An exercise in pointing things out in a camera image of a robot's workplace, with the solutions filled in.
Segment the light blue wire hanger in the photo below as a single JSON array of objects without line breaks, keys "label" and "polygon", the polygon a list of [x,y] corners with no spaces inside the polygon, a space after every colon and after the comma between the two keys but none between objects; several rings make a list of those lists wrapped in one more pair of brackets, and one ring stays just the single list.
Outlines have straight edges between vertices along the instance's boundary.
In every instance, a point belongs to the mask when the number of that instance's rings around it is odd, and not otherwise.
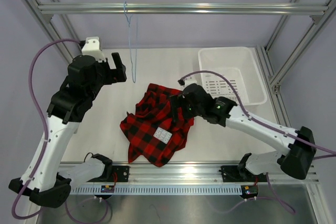
[{"label": "light blue wire hanger", "polygon": [[139,36],[139,19],[135,18],[135,35],[132,32],[132,18],[134,14],[128,9],[128,2],[123,3],[123,13],[127,21],[128,26],[128,47],[131,62],[131,77],[132,82],[136,84],[137,79],[137,58],[138,58],[138,36]]}]

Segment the red black plaid shirt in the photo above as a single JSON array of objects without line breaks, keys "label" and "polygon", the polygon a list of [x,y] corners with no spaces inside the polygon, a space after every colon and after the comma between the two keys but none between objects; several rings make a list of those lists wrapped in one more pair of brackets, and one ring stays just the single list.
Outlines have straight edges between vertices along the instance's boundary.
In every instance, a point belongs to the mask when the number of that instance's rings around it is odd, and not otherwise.
[{"label": "red black plaid shirt", "polygon": [[120,129],[129,141],[128,163],[143,156],[149,163],[162,167],[174,153],[185,148],[194,119],[172,120],[169,97],[180,94],[177,89],[150,83],[144,97],[135,105],[135,113],[127,113]]}]

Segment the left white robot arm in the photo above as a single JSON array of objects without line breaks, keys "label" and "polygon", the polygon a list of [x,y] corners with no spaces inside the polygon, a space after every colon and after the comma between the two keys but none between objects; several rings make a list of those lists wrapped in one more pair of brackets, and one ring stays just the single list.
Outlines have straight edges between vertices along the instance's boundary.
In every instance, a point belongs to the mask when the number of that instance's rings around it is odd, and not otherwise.
[{"label": "left white robot arm", "polygon": [[106,59],[99,62],[89,55],[73,59],[64,82],[52,96],[47,109],[47,136],[41,139],[26,172],[10,181],[10,190],[27,196],[38,206],[58,208],[72,189],[91,180],[106,182],[112,177],[112,160],[101,154],[94,154],[67,172],[58,170],[71,137],[101,88],[127,80],[120,55],[114,52],[112,59],[114,69],[110,69]]}]

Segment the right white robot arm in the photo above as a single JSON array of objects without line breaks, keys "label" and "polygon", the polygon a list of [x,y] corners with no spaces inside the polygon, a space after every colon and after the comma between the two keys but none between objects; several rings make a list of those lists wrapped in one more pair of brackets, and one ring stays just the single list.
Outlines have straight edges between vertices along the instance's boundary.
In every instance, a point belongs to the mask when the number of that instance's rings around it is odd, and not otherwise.
[{"label": "right white robot arm", "polygon": [[281,171],[304,180],[316,154],[312,131],[307,127],[296,130],[246,111],[241,105],[226,97],[212,98],[199,85],[193,83],[182,93],[170,96],[173,121],[180,116],[192,119],[200,116],[210,124],[218,124],[244,132],[274,148],[263,154],[247,153],[234,172],[243,180],[254,179],[261,174]]}]

